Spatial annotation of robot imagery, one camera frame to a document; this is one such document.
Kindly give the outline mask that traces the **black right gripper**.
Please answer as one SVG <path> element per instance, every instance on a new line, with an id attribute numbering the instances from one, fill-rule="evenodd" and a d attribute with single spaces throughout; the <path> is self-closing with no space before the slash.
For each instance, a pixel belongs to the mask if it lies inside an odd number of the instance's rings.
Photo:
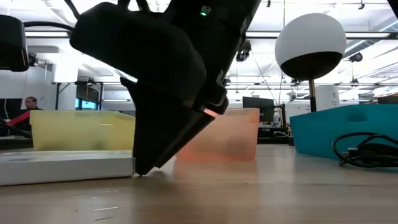
<path id="1" fill-rule="evenodd" d="M 165 12 L 130 11 L 101 2 L 83 12 L 71 46 L 137 79 L 121 79 L 136 107 L 135 172 L 162 167 L 228 105 L 224 25 L 203 16 L 203 1 L 172 1 Z"/>

